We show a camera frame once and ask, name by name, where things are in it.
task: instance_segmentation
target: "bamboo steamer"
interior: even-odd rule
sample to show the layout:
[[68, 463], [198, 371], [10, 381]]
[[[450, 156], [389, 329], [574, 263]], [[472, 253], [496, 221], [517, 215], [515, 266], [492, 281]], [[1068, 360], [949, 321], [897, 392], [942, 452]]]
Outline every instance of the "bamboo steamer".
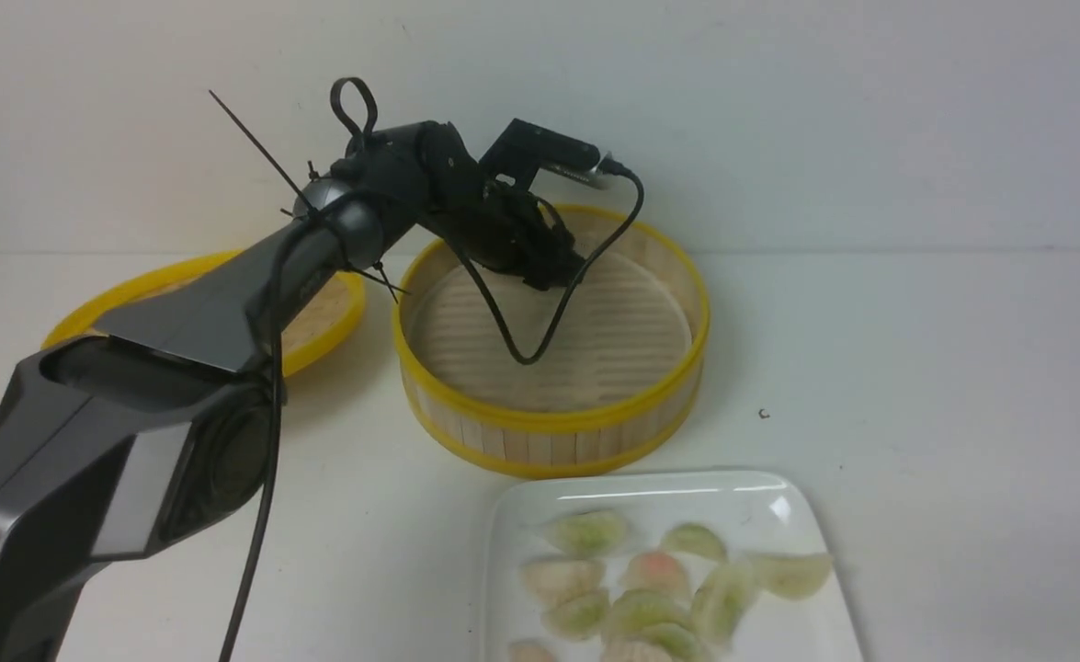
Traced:
[[[75, 336], [97, 334], [93, 325], [107, 310], [173, 293], [205, 272], [220, 267], [239, 252], [213, 253], [120, 282], [62, 319], [49, 332], [42, 349], [52, 348]], [[282, 333], [283, 376], [291, 377], [326, 355], [326, 352], [341, 343], [355, 329], [363, 313], [364, 284], [361, 278], [355, 273], [337, 273], [330, 278]]]
[[[622, 215], [561, 206], [586, 255]], [[561, 291], [484, 273], [523, 353]], [[405, 272], [392, 313], [401, 377], [419, 423], [448, 451], [523, 478], [606, 473], [661, 445], [694, 405], [711, 307], [686, 253], [635, 222], [573, 294], [546, 355], [515, 364], [484, 299], [443, 242]]]

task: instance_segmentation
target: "white wall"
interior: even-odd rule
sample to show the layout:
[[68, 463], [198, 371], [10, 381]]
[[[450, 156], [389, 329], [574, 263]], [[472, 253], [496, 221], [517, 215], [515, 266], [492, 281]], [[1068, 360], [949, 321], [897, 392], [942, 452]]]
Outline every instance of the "white wall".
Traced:
[[0, 0], [0, 251], [257, 239], [292, 197], [205, 89], [301, 173], [345, 75], [610, 147], [697, 251], [1080, 247], [1080, 0]]

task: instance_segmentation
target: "white plate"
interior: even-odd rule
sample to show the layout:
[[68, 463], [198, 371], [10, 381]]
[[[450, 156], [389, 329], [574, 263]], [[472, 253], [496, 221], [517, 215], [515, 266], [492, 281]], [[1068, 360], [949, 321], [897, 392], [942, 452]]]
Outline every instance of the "white plate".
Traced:
[[[544, 632], [542, 609], [523, 590], [518, 570], [529, 559], [556, 553], [540, 537], [544, 523], [554, 516], [607, 508], [626, 516], [635, 529], [623, 552], [607, 559], [604, 585], [613, 599], [620, 595], [617, 579], [629, 557], [657, 546], [662, 533], [678, 523], [706, 524], [729, 550], [825, 552], [821, 528], [805, 496], [771, 473], [706, 471], [523, 483], [498, 499], [486, 538], [482, 662], [505, 661], [508, 647], [515, 640], [542, 641], [559, 662], [595, 662], [602, 657], [599, 637], [569, 644]], [[692, 590], [698, 587], [711, 563], [680, 554], [678, 558], [690, 572]], [[721, 659], [861, 662], [837, 576], [801, 603], [761, 594], [741, 621], [732, 650], [716, 654], [717, 661]]]

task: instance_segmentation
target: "white table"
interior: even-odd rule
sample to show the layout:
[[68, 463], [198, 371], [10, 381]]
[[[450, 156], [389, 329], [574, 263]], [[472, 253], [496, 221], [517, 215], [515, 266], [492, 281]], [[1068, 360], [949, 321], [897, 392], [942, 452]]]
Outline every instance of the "white table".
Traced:
[[[0, 256], [0, 397], [57, 319], [178, 258]], [[869, 659], [1080, 659], [1080, 253], [699, 265], [715, 309], [699, 404], [626, 471], [796, 482]], [[386, 299], [368, 289], [357, 335], [292, 381], [238, 661], [472, 657], [486, 517], [513, 479], [417, 427]], [[216, 659], [253, 523], [249, 504], [104, 570], [60, 659]]]

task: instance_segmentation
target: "robotic arm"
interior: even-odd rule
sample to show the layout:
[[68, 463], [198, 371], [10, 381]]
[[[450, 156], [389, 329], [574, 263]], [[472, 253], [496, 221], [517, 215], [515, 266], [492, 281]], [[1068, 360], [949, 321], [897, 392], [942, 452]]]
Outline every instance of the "robotic arm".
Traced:
[[[346, 83], [368, 104], [363, 131], [339, 105]], [[253, 498], [280, 410], [274, 330], [339, 269], [379, 267], [419, 224], [532, 287], [580, 280], [572, 235], [527, 189], [539, 168], [594, 183], [603, 164], [620, 167], [597, 148], [513, 121], [476, 162], [453, 125], [374, 131], [359, 79], [336, 84], [333, 109], [352, 138], [295, 188], [288, 226], [175, 293], [104, 314], [103, 336], [15, 366], [0, 405], [0, 661], [56, 659], [87, 579]]]

